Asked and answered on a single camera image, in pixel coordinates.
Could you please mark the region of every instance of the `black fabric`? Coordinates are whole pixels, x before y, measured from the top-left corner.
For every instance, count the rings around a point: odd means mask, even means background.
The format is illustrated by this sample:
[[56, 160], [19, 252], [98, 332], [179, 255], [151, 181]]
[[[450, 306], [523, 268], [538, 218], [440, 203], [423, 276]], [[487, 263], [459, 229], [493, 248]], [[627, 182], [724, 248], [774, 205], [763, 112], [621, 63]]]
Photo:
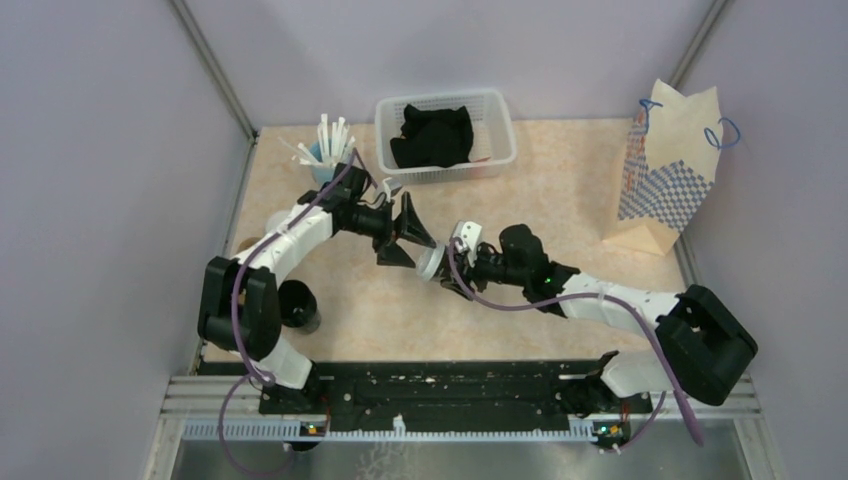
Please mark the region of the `black fabric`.
[[447, 168], [468, 163], [474, 131], [467, 108], [418, 110], [407, 105], [403, 118], [401, 138], [389, 142], [399, 168]]

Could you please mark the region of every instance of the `plastic basket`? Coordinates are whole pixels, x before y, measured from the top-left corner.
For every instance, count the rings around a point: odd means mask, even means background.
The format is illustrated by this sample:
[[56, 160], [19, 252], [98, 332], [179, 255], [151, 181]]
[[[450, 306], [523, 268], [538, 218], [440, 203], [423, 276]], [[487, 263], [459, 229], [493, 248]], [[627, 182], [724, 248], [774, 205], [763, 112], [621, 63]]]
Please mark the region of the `plastic basket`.
[[[400, 136], [403, 109], [407, 104], [421, 110], [465, 106], [474, 130], [474, 145], [468, 155], [472, 161], [450, 168], [398, 168], [389, 141]], [[407, 185], [494, 177], [515, 160], [515, 132], [509, 110], [503, 96], [494, 89], [387, 98], [377, 104], [376, 128], [380, 170]], [[488, 160], [474, 162], [481, 158]]]

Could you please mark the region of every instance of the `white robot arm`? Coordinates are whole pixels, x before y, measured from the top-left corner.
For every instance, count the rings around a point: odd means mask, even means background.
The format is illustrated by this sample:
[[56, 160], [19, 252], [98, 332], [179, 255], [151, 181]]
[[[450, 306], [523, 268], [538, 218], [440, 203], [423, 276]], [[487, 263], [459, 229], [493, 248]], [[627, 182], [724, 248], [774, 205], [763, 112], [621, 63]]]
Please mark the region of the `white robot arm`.
[[[288, 227], [307, 208], [306, 204], [317, 201], [317, 192], [307, 192], [301, 197], [288, 216], [273, 222], [277, 226], [272, 225], [273, 230], [254, 247], [234, 258], [217, 257], [207, 265], [198, 322], [200, 336], [237, 353], [230, 312], [231, 301], [236, 300], [232, 292], [242, 292], [243, 300], [238, 307], [240, 338], [253, 365], [272, 373], [281, 387], [310, 392], [315, 390], [310, 389], [310, 382], [318, 381], [313, 363], [280, 335], [283, 325], [295, 328], [302, 325], [293, 317], [308, 311], [306, 304], [304, 308], [281, 307], [283, 297], [291, 297], [281, 293], [287, 283], [284, 280], [313, 248], [340, 230], [371, 238], [378, 265], [417, 268], [423, 279], [437, 281], [468, 299], [481, 301], [473, 288], [483, 291], [488, 282], [514, 285], [521, 287], [528, 302], [542, 312], [597, 320], [637, 334], [656, 335], [662, 361], [670, 365], [683, 390], [707, 404], [719, 405], [724, 401], [757, 352], [756, 342], [704, 287], [693, 285], [683, 293], [660, 293], [598, 280], [576, 268], [550, 261], [541, 241], [523, 224], [501, 232], [501, 252], [498, 252], [493, 245], [482, 241], [480, 225], [460, 222], [451, 236], [455, 248], [446, 248], [427, 233], [408, 193], [401, 197], [400, 214], [392, 219], [392, 197], [397, 188], [384, 185], [381, 202], [363, 203], [367, 173], [355, 167], [351, 170], [353, 173], [336, 185], [330, 195], [321, 197], [299, 224]], [[398, 239], [429, 248], [417, 267], [397, 245]], [[254, 258], [244, 266], [249, 256]], [[449, 268], [450, 263], [457, 268], [456, 275]], [[246, 274], [235, 289], [239, 269]], [[308, 301], [306, 297], [311, 293], [308, 289], [306, 293], [299, 299]], [[558, 300], [572, 293], [582, 294], [583, 298]], [[628, 307], [604, 301], [604, 297], [615, 297]], [[645, 325], [634, 320], [628, 311], [631, 307], [646, 320]], [[611, 352], [604, 356], [600, 367], [597, 372], [600, 382], [617, 397], [671, 387], [661, 359], [654, 351]]]
[[[629, 288], [549, 261], [541, 241], [526, 225], [513, 225], [501, 232], [502, 253], [482, 241], [482, 232], [477, 223], [459, 222], [451, 236], [454, 248], [439, 244], [422, 255], [416, 267], [419, 276], [478, 301], [484, 300], [470, 285], [478, 291], [488, 282], [519, 286], [530, 303], [540, 305], [540, 311], [656, 336], [661, 354], [684, 390], [711, 405], [724, 401], [757, 352], [753, 338], [704, 287], [693, 285], [682, 293]], [[450, 271], [450, 250], [456, 274]], [[571, 294], [582, 298], [556, 300]], [[644, 319], [644, 325], [628, 308], [607, 301], [612, 298], [627, 304]], [[607, 360], [600, 380], [620, 398], [672, 389], [657, 352], [614, 352]]]

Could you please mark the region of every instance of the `white wall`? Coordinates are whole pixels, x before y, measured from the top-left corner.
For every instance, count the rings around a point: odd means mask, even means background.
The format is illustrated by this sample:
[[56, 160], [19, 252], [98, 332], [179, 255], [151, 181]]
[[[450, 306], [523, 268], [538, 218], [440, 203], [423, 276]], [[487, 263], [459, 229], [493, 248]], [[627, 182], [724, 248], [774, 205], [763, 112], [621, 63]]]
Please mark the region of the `white wall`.
[[744, 141], [688, 232], [760, 345], [751, 370], [792, 478], [848, 478], [848, 3], [736, 2], [686, 83]]
[[137, 478], [246, 142], [163, 0], [2, 2], [0, 79], [0, 478]]
[[710, 0], [190, 0], [255, 125], [494, 86], [513, 118], [630, 116]]

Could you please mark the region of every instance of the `blue checkered pattern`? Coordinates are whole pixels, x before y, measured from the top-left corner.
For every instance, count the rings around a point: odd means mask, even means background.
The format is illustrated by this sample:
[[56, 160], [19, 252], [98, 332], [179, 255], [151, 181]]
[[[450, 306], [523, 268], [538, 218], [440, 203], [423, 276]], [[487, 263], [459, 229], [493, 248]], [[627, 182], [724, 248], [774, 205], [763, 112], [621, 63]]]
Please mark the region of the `blue checkered pattern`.
[[695, 173], [683, 160], [649, 172], [641, 117], [633, 122], [627, 138], [618, 219], [653, 218], [682, 232], [713, 182]]

